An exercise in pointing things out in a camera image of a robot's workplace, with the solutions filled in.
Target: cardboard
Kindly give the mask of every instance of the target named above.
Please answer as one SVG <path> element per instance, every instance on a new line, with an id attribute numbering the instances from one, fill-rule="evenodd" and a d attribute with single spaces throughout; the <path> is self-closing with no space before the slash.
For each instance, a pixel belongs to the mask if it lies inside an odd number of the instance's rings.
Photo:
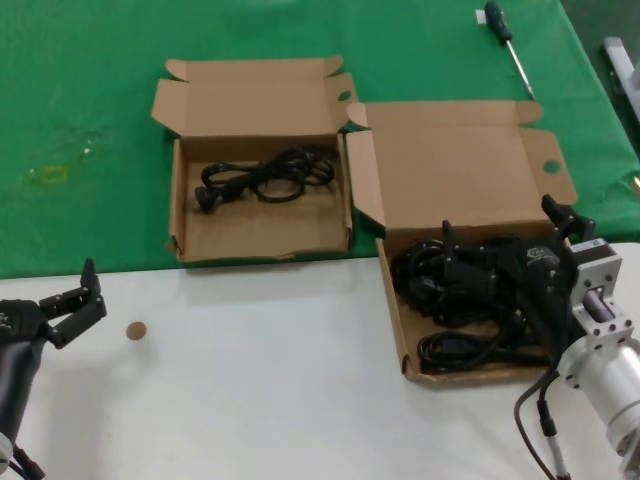
<path id="1" fill-rule="evenodd" d="M 538 372 L 494 364 L 471 372 L 421 373 L 418 341 L 442 328 L 395 293 L 389 262 L 420 240 L 440 238 L 445 219 L 466 242 L 549 231 L 542 195 L 566 204 L 577 195 L 555 135 L 524 126 L 539 120 L 542 108 L 513 101 L 353 103 L 347 112 L 365 129 L 347 135 L 353 199 L 385 229 L 378 253 L 404 375 L 442 383 Z"/>
<path id="2" fill-rule="evenodd" d="M 174 144 L 171 247 L 179 260 L 285 258 L 345 252 L 351 240 L 350 187 L 342 135 L 357 101 L 341 57 L 301 60 L 169 60 L 176 80 L 158 82 L 152 117 L 180 136 Z M 336 148 L 336 180 L 297 200 L 259 201 L 247 192 L 213 212 L 197 209 L 194 189 L 214 162 L 269 161 L 293 147 Z"/>

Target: black cable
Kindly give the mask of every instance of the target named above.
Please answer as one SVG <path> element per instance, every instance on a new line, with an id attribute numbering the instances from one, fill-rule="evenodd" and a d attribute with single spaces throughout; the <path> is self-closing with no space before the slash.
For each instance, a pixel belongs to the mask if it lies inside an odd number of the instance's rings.
<path id="1" fill-rule="evenodd" d="M 13 458 L 20 466 L 22 477 L 26 480 L 43 480 L 45 478 L 44 471 L 40 466 L 29 458 L 29 455 L 17 445 L 13 448 Z"/>
<path id="2" fill-rule="evenodd" d="M 328 185 L 335 178 L 333 162 L 337 158 L 338 152 L 334 148 L 308 145 L 287 150 L 269 162 L 255 165 L 214 163 L 202 170 L 203 185 L 195 189 L 195 197 L 205 212 L 212 210 L 219 201 L 237 200 L 247 189 L 263 202 L 291 202 L 304 194 L 307 186 Z M 269 192 L 269 182 L 274 180 L 288 182 L 290 193 Z"/>
<path id="3" fill-rule="evenodd" d="M 522 407 L 522 404 L 534 393 L 540 390 L 543 387 L 543 385 L 547 384 L 547 382 L 550 383 L 550 379 L 555 374 L 557 366 L 558 366 L 557 363 L 554 363 L 553 365 L 551 365 L 547 369 L 547 371 L 544 373 L 544 375 L 542 375 L 542 377 L 540 377 L 536 383 L 531 385 L 522 395 L 520 395 L 520 398 L 516 400 L 516 404 L 513 407 L 513 417 L 515 418 L 516 426 L 518 427 L 518 431 L 522 436 L 522 440 L 524 440 L 524 444 L 527 446 L 529 453 L 531 454 L 533 459 L 536 461 L 538 466 L 542 469 L 542 471 L 544 472 L 544 474 L 547 476 L 549 480 L 556 480 L 556 478 L 553 475 L 553 473 L 551 473 L 551 471 L 547 468 L 545 463 L 542 461 L 542 459 L 538 455 L 538 452 L 536 452 L 535 448 L 533 448 L 533 445 L 531 444 L 531 440 L 529 440 L 529 436 L 527 435 L 527 432 L 525 431 L 524 426 L 522 425 L 522 419 L 520 418 L 520 408 Z"/>
<path id="4" fill-rule="evenodd" d="M 22 471 L 22 469 L 15 462 L 9 462 L 9 468 L 16 472 L 18 476 L 20 476 L 24 480 L 30 480 L 29 477 L 25 475 L 24 471 Z"/>
<path id="5" fill-rule="evenodd" d="M 560 374 L 558 373 L 558 371 L 556 371 L 553 375 L 553 377 L 551 378 L 551 380 L 549 380 L 549 383 L 547 383 L 546 385 L 543 385 L 542 388 L 540 389 L 540 400 L 544 400 L 546 395 L 547 395 L 547 389 L 551 386 L 551 384 L 553 382 L 555 382 L 558 377 L 560 376 Z"/>
<path id="6" fill-rule="evenodd" d="M 544 472 L 544 474 L 550 480 L 557 480 L 557 478 L 553 475 L 553 473 L 551 473 L 549 468 L 545 465 L 544 461 L 540 458 L 540 456 L 536 452 L 535 448 L 533 448 L 533 445 L 531 444 L 531 440 L 529 440 L 529 436 L 527 435 L 527 432 L 525 431 L 524 426 L 522 424 L 522 419 L 520 418 L 520 408 L 522 407 L 522 404 L 529 397 L 531 397 L 536 391 L 540 390 L 540 395 L 538 397 L 538 413 L 540 415 L 540 425 L 542 427 L 542 430 L 545 436 L 555 436 L 557 431 L 556 431 L 555 424 L 553 422 L 553 418 L 551 417 L 551 414 L 546 404 L 547 403 L 546 395 L 547 395 L 547 390 L 551 385 L 551 383 L 554 382 L 560 375 L 557 370 L 558 364 L 560 363 L 560 358 L 567 347 L 567 343 L 569 341 L 569 335 L 571 332 L 570 320 L 572 318 L 572 313 L 571 313 L 571 304 L 569 303 L 568 293 L 564 294 L 562 298 L 562 302 L 565 305 L 564 318 L 562 323 L 564 328 L 562 329 L 562 332 L 561 332 L 562 338 L 560 339 L 560 343 L 558 344 L 557 351 L 550 352 L 550 357 L 552 360 L 551 365 L 549 366 L 547 371 L 544 373 L 544 375 L 540 377 L 536 383 L 534 383 L 531 387 L 529 387 L 520 396 L 520 398 L 518 398 L 513 408 L 513 416 L 515 418 L 518 431 L 520 432 L 520 436 L 522 436 L 522 440 L 527 446 L 527 449 L 529 450 L 529 453 L 531 454 L 533 459 L 536 461 L 540 469 Z M 562 478 L 571 478 L 571 477 L 567 473 L 567 475 L 563 476 Z"/>
<path id="7" fill-rule="evenodd" d="M 511 237 L 497 238 L 480 247 L 462 249 L 457 257 L 467 264 L 492 271 L 498 248 Z M 421 369 L 429 373 L 468 371 L 486 362 L 523 366 L 546 366 L 546 356 L 519 351 L 537 345 L 516 313 L 511 291 L 481 295 L 444 273 L 443 244 L 437 240 L 418 243 L 394 257 L 391 274 L 396 292 L 422 316 L 441 327 L 457 329 L 474 323 L 493 322 L 493 336 L 446 331 L 418 342 Z"/>

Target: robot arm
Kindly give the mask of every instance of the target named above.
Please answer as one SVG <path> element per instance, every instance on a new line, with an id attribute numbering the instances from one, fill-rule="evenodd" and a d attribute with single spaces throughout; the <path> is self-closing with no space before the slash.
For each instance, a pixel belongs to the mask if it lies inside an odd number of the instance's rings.
<path id="1" fill-rule="evenodd" d="M 515 415 L 518 422 L 519 405 L 540 389 L 538 407 L 556 464 L 555 477 L 570 478 L 544 399 L 546 388 L 559 375 L 585 393 L 604 422 L 609 442 L 623 457 L 623 477 L 640 479 L 640 342 L 631 336 L 635 320 L 613 297 L 622 259 L 606 241 L 593 239 L 592 220 L 555 203 L 549 195 L 543 197 L 542 208 L 555 226 L 550 235 L 513 237 L 494 252 L 497 261 L 491 274 L 473 265 L 459 265 L 459 241 L 445 222 L 443 244 L 451 258 L 445 275 L 454 275 L 467 288 L 489 297 L 496 288 L 508 289 L 546 348 L 551 367 L 518 400 Z M 578 243 L 569 246 L 569 237 Z M 553 478 L 520 430 L 536 461 Z"/>
<path id="2" fill-rule="evenodd" d="M 571 292 L 573 317 L 585 335 L 562 355 L 558 372 L 584 392 L 623 457 L 621 473 L 640 476 L 640 342 L 634 319 L 613 297 L 622 259 L 602 239 L 570 247 L 577 266 Z"/>
<path id="3" fill-rule="evenodd" d="M 69 342 L 106 316 L 100 282 L 92 260 L 87 260 L 80 288 L 41 300 L 0 301 L 0 475 L 9 466 L 23 478 L 44 474 L 15 447 L 42 350 L 47 341 L 56 348 Z M 55 326 L 50 320 L 68 315 Z M 20 465 L 11 465 L 11 458 Z"/>

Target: box lid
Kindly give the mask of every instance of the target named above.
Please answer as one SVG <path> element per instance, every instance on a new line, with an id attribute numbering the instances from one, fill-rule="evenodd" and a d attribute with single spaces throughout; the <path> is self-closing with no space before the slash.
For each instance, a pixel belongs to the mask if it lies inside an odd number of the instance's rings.
<path id="1" fill-rule="evenodd" d="M 158 82 L 152 117 L 187 137 L 324 135 L 357 101 L 342 57 L 187 62 L 169 60 L 177 80 Z"/>
<path id="2" fill-rule="evenodd" d="M 533 102 L 352 103 L 347 135 L 354 205 L 389 229 L 545 220 L 543 194 L 577 194 Z"/>

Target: green tablecloth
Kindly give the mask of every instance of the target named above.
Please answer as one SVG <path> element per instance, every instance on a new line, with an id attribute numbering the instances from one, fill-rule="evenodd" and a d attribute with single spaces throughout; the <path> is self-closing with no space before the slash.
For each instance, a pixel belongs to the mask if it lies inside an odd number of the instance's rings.
<path id="1" fill-rule="evenodd" d="M 176 267 L 171 144 L 149 117 L 168 58 L 340 53 L 363 101 L 525 99 L 483 0 L 4 0 L 0 276 Z M 578 210 L 640 238 L 638 161 L 557 0 L 504 0 Z M 373 254 L 358 228 L 353 254 Z"/>

